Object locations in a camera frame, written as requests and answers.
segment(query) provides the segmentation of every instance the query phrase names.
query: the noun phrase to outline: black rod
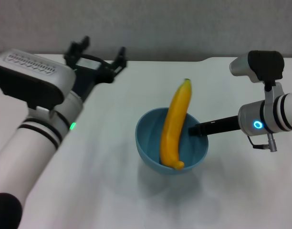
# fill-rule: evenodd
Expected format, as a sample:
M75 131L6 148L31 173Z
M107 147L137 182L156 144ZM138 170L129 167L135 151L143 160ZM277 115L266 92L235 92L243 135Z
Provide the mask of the black rod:
M202 137L233 130L240 130L237 116L197 124L194 127L189 128L188 133L191 136Z

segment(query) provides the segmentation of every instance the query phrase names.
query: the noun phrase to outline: green led light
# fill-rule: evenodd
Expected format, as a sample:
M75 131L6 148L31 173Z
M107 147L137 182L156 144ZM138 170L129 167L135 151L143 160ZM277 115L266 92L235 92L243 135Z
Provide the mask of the green led light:
M75 126L76 126L76 123L72 123L70 130L73 130Z

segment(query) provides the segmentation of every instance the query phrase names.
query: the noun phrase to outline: white table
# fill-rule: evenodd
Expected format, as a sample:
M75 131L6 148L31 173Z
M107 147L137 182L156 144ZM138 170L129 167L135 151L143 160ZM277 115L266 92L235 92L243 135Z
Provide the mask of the white table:
M275 135L276 153L252 149L241 131L210 135L204 162L174 177L137 152L137 121L169 106L184 78L193 87L188 112L201 122L264 99L261 83L230 74L232 60L129 62L113 84L98 85L31 191L20 229L292 229L292 132ZM283 76L292 92L292 59ZM0 149L26 114L0 91Z

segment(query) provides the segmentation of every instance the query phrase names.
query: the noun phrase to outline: cable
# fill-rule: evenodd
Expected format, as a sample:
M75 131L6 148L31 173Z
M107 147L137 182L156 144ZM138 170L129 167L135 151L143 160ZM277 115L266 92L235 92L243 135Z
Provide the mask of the cable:
M249 136L247 136L249 139L249 142L251 143L251 145L253 146L253 149L269 149L269 145L255 145L253 144L253 142L251 141L251 138Z

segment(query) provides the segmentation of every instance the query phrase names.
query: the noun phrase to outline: vent grille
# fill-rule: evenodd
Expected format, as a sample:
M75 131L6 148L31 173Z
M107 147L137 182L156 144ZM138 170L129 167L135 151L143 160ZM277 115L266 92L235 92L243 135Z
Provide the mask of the vent grille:
M8 54L5 61L44 75L52 75L56 71L56 67L53 65L45 64L16 53Z

